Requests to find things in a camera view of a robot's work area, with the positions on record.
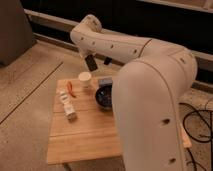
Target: white cup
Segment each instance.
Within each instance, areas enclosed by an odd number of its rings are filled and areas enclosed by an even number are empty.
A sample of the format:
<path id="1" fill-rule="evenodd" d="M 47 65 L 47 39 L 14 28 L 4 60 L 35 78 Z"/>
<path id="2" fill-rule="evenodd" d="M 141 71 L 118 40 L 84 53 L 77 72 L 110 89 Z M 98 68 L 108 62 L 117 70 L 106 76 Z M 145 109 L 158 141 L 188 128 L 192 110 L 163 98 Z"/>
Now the white cup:
<path id="1" fill-rule="evenodd" d="M 89 72 L 81 72 L 78 75 L 78 79 L 80 80 L 82 87 L 84 88 L 89 87 L 91 79 L 92 79 L 92 75 Z"/>

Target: black cable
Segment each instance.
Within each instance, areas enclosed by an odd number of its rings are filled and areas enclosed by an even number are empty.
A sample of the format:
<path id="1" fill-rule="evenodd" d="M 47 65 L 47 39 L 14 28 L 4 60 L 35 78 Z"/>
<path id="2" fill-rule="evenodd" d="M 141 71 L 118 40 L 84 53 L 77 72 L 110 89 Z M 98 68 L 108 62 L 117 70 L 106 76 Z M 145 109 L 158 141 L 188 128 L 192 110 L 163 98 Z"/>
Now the black cable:
<path id="1" fill-rule="evenodd" d="M 205 109 L 204 110 L 197 110 L 194 106 L 188 104 L 188 103 L 180 103 L 180 105 L 185 105 L 189 108 L 192 109 L 191 112 L 189 112 L 188 114 L 185 115 L 185 117 L 183 118 L 183 127 L 186 131 L 186 133 L 188 134 L 188 136 L 193 139 L 196 142 L 199 142 L 201 144 L 204 143 L 211 143 L 211 170 L 213 171 L 213 130 L 212 130 L 212 115 L 213 115 L 213 111 L 211 110 L 207 110 L 207 105 L 208 103 L 211 101 L 208 100 L 207 103 L 205 104 Z M 209 120 L 210 120 L 210 124 L 208 123 L 208 121 L 206 121 L 206 119 L 201 115 L 201 112 L 205 112 L 209 114 Z M 198 116 L 201 121 L 203 121 L 203 123 L 208 127 L 210 135 L 209 136 L 205 136 L 205 135 L 200 135 L 201 138 L 206 137 L 208 138 L 208 140 L 200 140 L 198 138 L 195 138 L 194 136 L 191 135 L 191 133 L 189 132 L 189 130 L 187 130 L 186 128 L 186 120 L 190 117 L 190 116 Z M 197 171 L 197 165 L 200 166 L 204 171 L 206 171 L 206 168 L 203 167 L 200 163 L 196 162 L 194 159 L 194 156 L 192 155 L 190 149 L 187 149 L 192 161 L 187 162 L 187 165 L 192 163 L 193 167 L 194 167 L 194 171 Z"/>
<path id="2" fill-rule="evenodd" d="M 198 165 L 201 169 L 203 169 L 204 171 L 207 171 L 205 167 L 203 167 L 200 163 L 195 162 L 196 165 Z"/>
<path id="3" fill-rule="evenodd" d="M 192 162 L 192 164 L 193 164 L 194 171 L 197 171 L 197 164 L 196 164 L 196 161 L 195 161 L 194 156 L 192 155 L 191 150 L 190 150 L 189 148 L 187 148 L 186 150 L 188 151 L 188 153 L 189 153 L 189 155 L 190 155 L 190 157 L 191 157 L 191 159 L 192 159 L 191 162 Z"/>
<path id="4" fill-rule="evenodd" d="M 206 102 L 206 104 L 205 104 L 205 106 L 204 106 L 204 109 L 207 109 L 207 105 L 208 105 L 212 100 L 213 100 L 213 97 L 210 98 L 210 99 Z"/>

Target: floor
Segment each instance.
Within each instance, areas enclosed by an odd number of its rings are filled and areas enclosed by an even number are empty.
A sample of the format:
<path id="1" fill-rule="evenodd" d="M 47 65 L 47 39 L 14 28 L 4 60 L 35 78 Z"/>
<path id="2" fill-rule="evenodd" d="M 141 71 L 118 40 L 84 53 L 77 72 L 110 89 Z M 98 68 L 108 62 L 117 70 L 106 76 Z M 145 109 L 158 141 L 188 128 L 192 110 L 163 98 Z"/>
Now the floor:
<path id="1" fill-rule="evenodd" d="M 50 129 L 53 97 L 58 79 L 75 78 L 79 72 L 85 71 L 85 63 L 77 53 L 41 42 L 44 46 L 51 46 L 58 50 L 63 64 L 29 96 L 22 105 L 0 125 L 0 170 L 1 171 L 64 171 L 61 165 L 47 165 L 46 152 Z M 100 67 L 93 76 L 113 75 L 120 66 L 110 64 L 104 66 L 103 61 L 97 60 Z M 202 107 L 211 94 L 189 92 L 183 101 L 192 102 Z M 121 158 L 76 162 L 70 164 L 74 171 L 124 171 Z"/>

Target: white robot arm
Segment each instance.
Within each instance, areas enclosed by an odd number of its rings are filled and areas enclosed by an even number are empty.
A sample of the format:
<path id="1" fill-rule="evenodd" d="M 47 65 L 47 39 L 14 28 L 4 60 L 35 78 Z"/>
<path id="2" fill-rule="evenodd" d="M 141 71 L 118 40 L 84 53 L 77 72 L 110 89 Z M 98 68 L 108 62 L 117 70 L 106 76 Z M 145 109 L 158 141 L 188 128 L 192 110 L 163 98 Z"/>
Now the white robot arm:
<path id="1" fill-rule="evenodd" d="M 196 77 L 194 56 L 177 44 L 101 30 L 88 15 L 71 39 L 83 58 L 98 53 L 127 63 L 112 88 L 126 170 L 186 171 L 178 104 Z"/>

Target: wooden table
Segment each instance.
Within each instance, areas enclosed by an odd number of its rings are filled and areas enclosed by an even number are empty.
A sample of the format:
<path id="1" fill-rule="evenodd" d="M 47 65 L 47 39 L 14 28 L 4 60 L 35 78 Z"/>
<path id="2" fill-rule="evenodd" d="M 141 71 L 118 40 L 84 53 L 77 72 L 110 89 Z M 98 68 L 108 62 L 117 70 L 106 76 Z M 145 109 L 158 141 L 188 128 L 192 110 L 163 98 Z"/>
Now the wooden table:
<path id="1" fill-rule="evenodd" d="M 59 101 L 59 91 L 67 90 L 67 81 L 72 82 L 73 92 L 77 96 L 71 98 L 78 116 L 73 122 L 67 120 L 63 105 Z M 95 101 L 97 88 L 97 78 L 92 79 L 89 88 L 82 88 L 77 79 L 58 81 L 47 152 L 48 164 L 122 155 L 113 113 L 101 110 Z M 185 131 L 183 138 L 184 146 L 190 147 L 191 142 Z"/>

